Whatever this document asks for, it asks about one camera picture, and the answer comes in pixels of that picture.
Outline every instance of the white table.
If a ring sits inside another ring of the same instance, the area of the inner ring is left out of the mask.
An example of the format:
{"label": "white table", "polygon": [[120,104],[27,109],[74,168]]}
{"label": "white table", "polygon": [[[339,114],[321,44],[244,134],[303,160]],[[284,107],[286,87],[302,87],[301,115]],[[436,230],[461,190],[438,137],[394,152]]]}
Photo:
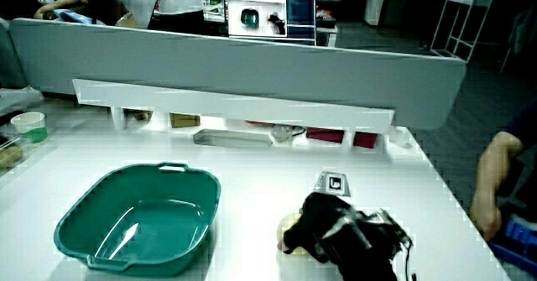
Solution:
{"label": "white table", "polygon": [[[47,115],[48,141],[0,178],[1,280],[147,280],[88,270],[58,252],[53,232],[107,172],[161,161],[204,169],[222,184],[208,248],[166,280],[341,280],[333,264],[276,249],[280,219],[300,208],[322,170],[345,173],[357,208],[387,209],[409,233],[409,270],[418,280],[508,280],[413,138],[407,148],[387,137],[374,149],[318,141],[220,148],[193,144],[184,133],[145,132],[145,122],[133,119],[115,132],[105,107],[49,101],[36,110]],[[403,253],[394,269],[403,280]]]}

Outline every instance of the computer monitor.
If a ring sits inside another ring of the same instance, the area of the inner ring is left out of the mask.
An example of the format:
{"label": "computer monitor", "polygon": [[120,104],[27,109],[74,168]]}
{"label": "computer monitor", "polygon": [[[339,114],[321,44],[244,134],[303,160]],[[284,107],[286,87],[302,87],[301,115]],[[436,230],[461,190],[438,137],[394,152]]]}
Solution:
{"label": "computer monitor", "polygon": [[315,0],[224,0],[230,38],[315,45]]}

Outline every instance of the white cup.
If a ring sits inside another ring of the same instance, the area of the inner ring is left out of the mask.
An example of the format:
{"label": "white cup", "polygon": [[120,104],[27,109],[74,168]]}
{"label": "white cup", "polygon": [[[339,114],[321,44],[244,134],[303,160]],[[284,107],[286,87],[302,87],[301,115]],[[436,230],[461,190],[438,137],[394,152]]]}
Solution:
{"label": "white cup", "polygon": [[41,112],[26,112],[11,119],[17,132],[32,143],[39,143],[47,138],[44,114]]}

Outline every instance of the tray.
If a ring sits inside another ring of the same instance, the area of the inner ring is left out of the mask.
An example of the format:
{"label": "tray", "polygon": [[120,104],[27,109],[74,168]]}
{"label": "tray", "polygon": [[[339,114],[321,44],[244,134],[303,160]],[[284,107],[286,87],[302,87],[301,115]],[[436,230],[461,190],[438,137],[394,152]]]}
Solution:
{"label": "tray", "polygon": [[194,143],[231,148],[267,148],[273,142],[267,134],[203,129],[194,134]]}
{"label": "tray", "polygon": [[58,223],[54,241],[89,268],[176,275],[206,238],[220,183],[186,164],[135,164],[103,176]]}

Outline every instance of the white partition panel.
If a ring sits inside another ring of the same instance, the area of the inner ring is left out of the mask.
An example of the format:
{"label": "white partition panel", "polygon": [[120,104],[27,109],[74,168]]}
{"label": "white partition panel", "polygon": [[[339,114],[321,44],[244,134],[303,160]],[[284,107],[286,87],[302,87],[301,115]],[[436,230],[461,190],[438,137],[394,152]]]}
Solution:
{"label": "white partition panel", "polygon": [[10,34],[35,89],[72,79],[394,109],[394,123],[440,127],[466,66],[459,59],[253,42],[15,19]]}

